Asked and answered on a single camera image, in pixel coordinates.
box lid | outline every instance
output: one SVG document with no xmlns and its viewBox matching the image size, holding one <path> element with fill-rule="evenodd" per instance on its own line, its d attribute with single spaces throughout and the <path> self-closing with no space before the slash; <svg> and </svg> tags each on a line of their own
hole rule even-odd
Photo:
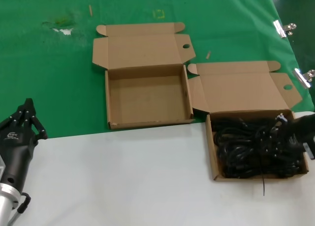
<svg viewBox="0 0 315 226">
<path fill-rule="evenodd" d="M 183 23 L 100 25 L 93 63 L 106 69 L 182 64 L 195 57 Z"/>
<path fill-rule="evenodd" d="M 290 109 L 302 100 L 276 61 L 190 64 L 194 109 L 208 113 Z"/>
</svg>

logo on robotic hand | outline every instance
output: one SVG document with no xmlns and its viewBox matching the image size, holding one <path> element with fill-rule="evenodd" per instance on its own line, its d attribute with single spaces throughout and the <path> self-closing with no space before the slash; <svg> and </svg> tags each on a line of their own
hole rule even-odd
<svg viewBox="0 0 315 226">
<path fill-rule="evenodd" d="M 18 134 L 15 133 L 15 132 L 9 132 L 9 134 L 7 135 L 7 138 L 5 138 L 4 140 L 7 140 L 7 139 L 16 139 L 18 140 Z"/>
</svg>

green mat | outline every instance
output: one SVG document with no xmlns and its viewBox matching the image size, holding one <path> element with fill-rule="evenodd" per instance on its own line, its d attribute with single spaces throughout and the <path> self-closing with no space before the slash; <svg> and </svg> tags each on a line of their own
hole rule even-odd
<svg viewBox="0 0 315 226">
<path fill-rule="evenodd" d="M 0 120 L 32 97 L 50 137 L 109 131 L 104 75 L 92 69 L 99 24 L 184 22 L 191 62 L 279 61 L 303 97 L 293 110 L 314 109 L 272 0 L 0 0 L 0 18 Z"/>
</svg>

cardboard box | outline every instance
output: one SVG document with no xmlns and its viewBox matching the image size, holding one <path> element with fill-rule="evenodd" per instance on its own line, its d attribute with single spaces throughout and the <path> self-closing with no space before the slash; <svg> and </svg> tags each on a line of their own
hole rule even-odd
<svg viewBox="0 0 315 226">
<path fill-rule="evenodd" d="M 106 69 L 111 129 L 188 124 L 192 105 L 186 67 L 195 57 L 183 23 L 98 26 L 93 63 Z"/>
<path fill-rule="evenodd" d="M 190 73 L 199 76 L 189 80 L 192 106 L 207 112 L 206 128 L 213 179 L 217 181 L 244 181 L 225 178 L 213 142 L 211 121 L 220 118 L 275 118 L 283 113 L 293 119 L 290 108 L 302 100 L 286 73 L 275 61 L 190 64 Z M 308 172 L 307 161 L 303 174 Z M 276 178 L 265 176 L 265 179 Z"/>
</svg>

yellow tape mark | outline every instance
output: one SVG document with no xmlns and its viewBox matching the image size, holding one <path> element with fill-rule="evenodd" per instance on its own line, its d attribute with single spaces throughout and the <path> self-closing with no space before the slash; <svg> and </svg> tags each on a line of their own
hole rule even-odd
<svg viewBox="0 0 315 226">
<path fill-rule="evenodd" d="M 164 10 L 163 9 L 153 10 L 153 17 L 157 19 L 164 19 L 165 18 Z"/>
</svg>

